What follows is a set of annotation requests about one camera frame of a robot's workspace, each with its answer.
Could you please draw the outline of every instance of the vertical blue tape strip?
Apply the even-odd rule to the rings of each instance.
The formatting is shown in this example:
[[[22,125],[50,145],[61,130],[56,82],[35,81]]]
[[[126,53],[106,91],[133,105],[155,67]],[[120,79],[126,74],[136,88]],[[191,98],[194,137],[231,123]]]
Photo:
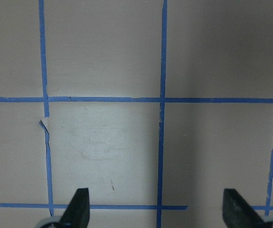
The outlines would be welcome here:
[[[265,204],[265,216],[269,216],[272,190],[273,190],[273,150],[271,151],[271,157],[270,157],[267,197],[266,197],[266,204]]]
[[[42,92],[45,117],[49,117],[49,100],[47,95],[47,59],[46,59],[46,32],[45,32],[45,14],[44,0],[38,0],[39,4],[39,30],[40,30],[40,57],[41,57],[41,77]]]
[[[46,166],[47,166],[47,196],[48,204],[51,216],[54,216],[54,204],[53,204],[53,188],[52,188],[52,165],[51,165],[51,150],[49,145],[50,134],[47,131],[46,126],[42,121],[39,121],[39,125],[45,131],[45,142],[46,142]]]
[[[160,98],[165,98],[166,93],[166,66],[167,66],[167,0],[164,0],[161,19],[161,64],[160,64]],[[159,125],[159,158],[158,158],[158,190],[157,205],[162,205],[163,190],[163,159],[164,159],[164,122],[165,101],[160,102],[160,125]],[[156,227],[161,228],[161,212],[157,209]]]

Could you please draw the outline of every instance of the blue grid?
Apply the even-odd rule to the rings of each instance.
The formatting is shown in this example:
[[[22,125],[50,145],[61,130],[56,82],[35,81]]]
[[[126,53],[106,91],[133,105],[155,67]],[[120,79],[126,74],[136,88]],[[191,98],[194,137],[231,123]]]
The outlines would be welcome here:
[[[168,98],[166,92],[166,50],[167,50],[167,0],[163,1],[162,8],[162,40],[161,40],[161,74],[160,74],[160,96],[159,97],[75,97],[75,96],[51,96],[47,94],[47,60],[45,42],[45,17],[44,0],[38,0],[39,6],[39,30],[40,30],[40,53],[41,53],[41,73],[42,73],[42,97],[0,97],[2,103],[24,103],[37,102],[43,103],[45,117],[49,117],[49,102],[129,102],[129,103],[159,103],[160,104],[160,125],[159,125],[159,151],[158,151],[158,189],[157,205],[91,205],[90,209],[123,209],[123,210],[156,210],[156,227],[161,227],[161,213],[163,210],[187,210],[188,206],[166,206],[162,204],[163,189],[163,153],[164,153],[164,121],[166,103],[248,103],[248,104],[273,104],[273,98]],[[51,216],[54,209],[65,209],[66,204],[53,203],[52,191],[52,170],[51,154],[49,148],[49,132],[42,122],[39,122],[45,131],[46,142],[46,165],[47,165],[47,184],[48,184],[48,204],[31,203],[0,203],[2,208],[42,208],[49,209]],[[265,215],[273,210],[270,206],[272,196],[273,180],[273,150],[271,151],[270,173],[267,186],[267,198],[265,206],[253,206],[255,210],[264,210]]]

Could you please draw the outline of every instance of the black object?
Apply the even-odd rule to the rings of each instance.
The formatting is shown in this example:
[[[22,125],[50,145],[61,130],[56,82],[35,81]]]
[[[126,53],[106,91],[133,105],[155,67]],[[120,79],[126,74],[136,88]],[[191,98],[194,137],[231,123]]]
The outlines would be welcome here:
[[[90,220],[89,189],[77,189],[59,222],[41,228],[86,228]]]
[[[273,228],[273,221],[264,222],[235,189],[225,189],[223,220],[228,228]]]

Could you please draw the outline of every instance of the gray floor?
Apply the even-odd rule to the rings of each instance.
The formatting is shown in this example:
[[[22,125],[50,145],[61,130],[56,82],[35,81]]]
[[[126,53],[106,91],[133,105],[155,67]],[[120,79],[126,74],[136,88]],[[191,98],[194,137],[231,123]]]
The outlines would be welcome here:
[[[44,0],[44,7],[54,97],[47,118],[38,1],[0,1],[0,97],[14,97],[0,98],[0,228],[49,216],[48,208],[18,205],[48,204],[41,119],[54,204],[89,187],[93,205],[157,205],[163,1]],[[233,101],[273,99],[273,1],[169,0],[167,10],[165,96],[174,102],[164,109],[162,204],[188,209],[163,210],[161,227],[224,228],[224,188],[265,206],[273,100]],[[24,97],[36,102],[11,102]],[[89,227],[159,228],[157,211],[146,209],[93,209]]]

